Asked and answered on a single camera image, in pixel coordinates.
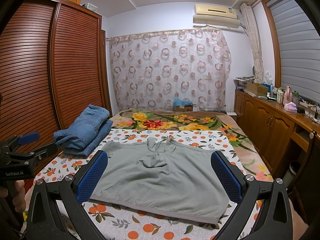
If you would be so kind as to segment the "person left hand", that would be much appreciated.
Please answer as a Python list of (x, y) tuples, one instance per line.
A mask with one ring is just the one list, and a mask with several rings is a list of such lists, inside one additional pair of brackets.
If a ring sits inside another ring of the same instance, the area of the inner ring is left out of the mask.
[[(23, 180), (15, 181), (15, 189), (17, 191), (17, 194), (12, 199), (12, 203), (15, 207), (15, 211), (18, 213), (22, 213), (23, 211), (25, 211), (25, 208), (26, 208), (24, 181)], [(4, 187), (1, 187), (0, 197), (5, 198), (7, 196), (8, 196), (8, 190), (5, 189)]]

